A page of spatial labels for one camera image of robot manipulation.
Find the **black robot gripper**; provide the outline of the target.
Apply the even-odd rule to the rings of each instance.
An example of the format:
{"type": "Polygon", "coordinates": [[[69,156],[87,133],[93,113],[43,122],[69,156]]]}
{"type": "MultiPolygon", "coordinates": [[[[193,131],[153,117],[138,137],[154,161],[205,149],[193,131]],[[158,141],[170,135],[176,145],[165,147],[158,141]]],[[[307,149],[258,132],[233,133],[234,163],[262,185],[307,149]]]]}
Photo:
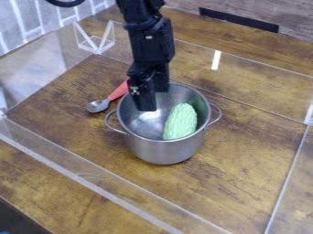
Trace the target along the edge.
{"type": "Polygon", "coordinates": [[[169,63],[176,56],[172,20],[165,16],[129,16],[126,30],[134,55],[127,71],[130,95],[139,111],[154,112],[155,91],[169,91],[169,63]],[[151,73],[155,73],[154,84],[151,78],[143,79],[151,73]]]}

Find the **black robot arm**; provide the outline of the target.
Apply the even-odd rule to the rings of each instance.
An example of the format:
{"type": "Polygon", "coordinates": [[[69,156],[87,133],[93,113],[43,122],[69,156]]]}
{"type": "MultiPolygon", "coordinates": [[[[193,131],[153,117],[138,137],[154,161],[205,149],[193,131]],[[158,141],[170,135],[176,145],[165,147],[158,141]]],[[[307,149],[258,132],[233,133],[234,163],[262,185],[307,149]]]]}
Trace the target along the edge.
{"type": "Polygon", "coordinates": [[[172,20],[162,15],[165,0],[117,0],[129,32],[134,63],[127,85],[135,107],[157,110],[157,92],[169,91],[169,63],[176,56],[172,20]]]}

